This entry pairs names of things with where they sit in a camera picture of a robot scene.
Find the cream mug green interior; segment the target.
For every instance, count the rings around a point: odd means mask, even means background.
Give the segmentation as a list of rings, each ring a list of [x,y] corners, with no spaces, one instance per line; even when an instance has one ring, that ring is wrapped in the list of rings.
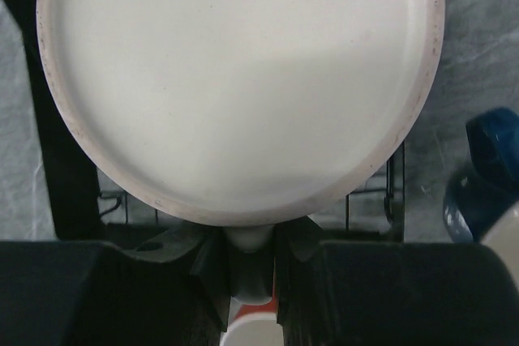
[[[272,296],[276,224],[342,199],[403,143],[445,0],[36,0],[45,78],[93,163],[221,226],[230,289]]]

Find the dark blue mug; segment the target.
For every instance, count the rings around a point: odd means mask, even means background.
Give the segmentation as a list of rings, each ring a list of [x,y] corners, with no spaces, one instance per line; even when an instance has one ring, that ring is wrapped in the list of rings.
[[[465,124],[470,160],[449,178],[443,222],[455,243],[479,243],[518,201],[518,114],[498,107]]]

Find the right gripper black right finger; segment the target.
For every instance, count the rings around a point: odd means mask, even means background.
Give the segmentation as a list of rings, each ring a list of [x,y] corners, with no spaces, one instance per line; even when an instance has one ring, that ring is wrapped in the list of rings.
[[[515,345],[518,291],[479,244],[353,241],[279,224],[277,320],[288,345]]]

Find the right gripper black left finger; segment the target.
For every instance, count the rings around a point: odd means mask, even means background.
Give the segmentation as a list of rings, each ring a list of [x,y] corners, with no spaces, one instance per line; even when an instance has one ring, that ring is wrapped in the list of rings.
[[[217,229],[137,250],[103,241],[4,241],[4,345],[216,345],[230,304]]]

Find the orange mug white interior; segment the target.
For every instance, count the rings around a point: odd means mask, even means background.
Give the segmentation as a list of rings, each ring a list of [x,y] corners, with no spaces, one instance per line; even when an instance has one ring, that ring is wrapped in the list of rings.
[[[278,300],[272,286],[266,297],[233,297],[229,326],[220,345],[282,346],[283,328],[277,322]]]

